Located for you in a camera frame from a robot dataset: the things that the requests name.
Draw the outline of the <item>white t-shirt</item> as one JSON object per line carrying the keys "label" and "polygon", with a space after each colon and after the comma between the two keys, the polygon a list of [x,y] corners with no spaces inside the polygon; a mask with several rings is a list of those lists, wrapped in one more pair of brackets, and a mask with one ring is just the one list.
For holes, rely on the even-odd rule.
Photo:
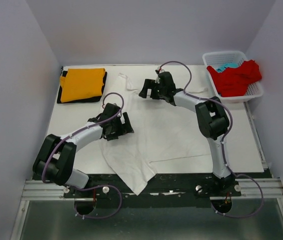
{"label": "white t-shirt", "polygon": [[137,90],[122,73],[108,86],[107,92],[123,96],[133,133],[99,143],[103,158],[128,188],[139,195],[155,174],[212,172],[209,144],[196,114],[140,98]]}

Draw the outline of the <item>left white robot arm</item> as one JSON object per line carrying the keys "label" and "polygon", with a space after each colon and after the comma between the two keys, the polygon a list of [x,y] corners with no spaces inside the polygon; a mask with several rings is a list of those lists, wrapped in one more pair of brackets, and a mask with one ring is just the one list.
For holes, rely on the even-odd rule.
{"label": "left white robot arm", "polygon": [[114,103],[107,103],[103,112],[88,119],[83,127],[74,132],[46,136],[32,172],[40,176],[43,183],[74,187],[80,197],[86,198],[92,193],[93,186],[86,173],[74,168],[76,153],[94,141],[117,140],[133,132],[128,113],[122,112]]}

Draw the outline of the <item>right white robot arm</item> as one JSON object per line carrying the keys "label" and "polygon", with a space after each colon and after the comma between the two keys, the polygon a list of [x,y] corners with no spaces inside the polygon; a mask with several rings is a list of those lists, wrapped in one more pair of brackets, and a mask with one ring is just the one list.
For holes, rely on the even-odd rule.
{"label": "right white robot arm", "polygon": [[138,96],[145,99],[148,91],[153,100],[164,100],[173,106],[196,113],[199,131],[208,141],[212,158],[214,181],[211,189],[215,195],[223,196],[235,181],[227,160],[226,136],[233,125],[232,117],[226,113],[227,108],[216,96],[201,98],[187,93],[184,89],[176,88],[168,71],[159,73],[157,79],[145,79]]}

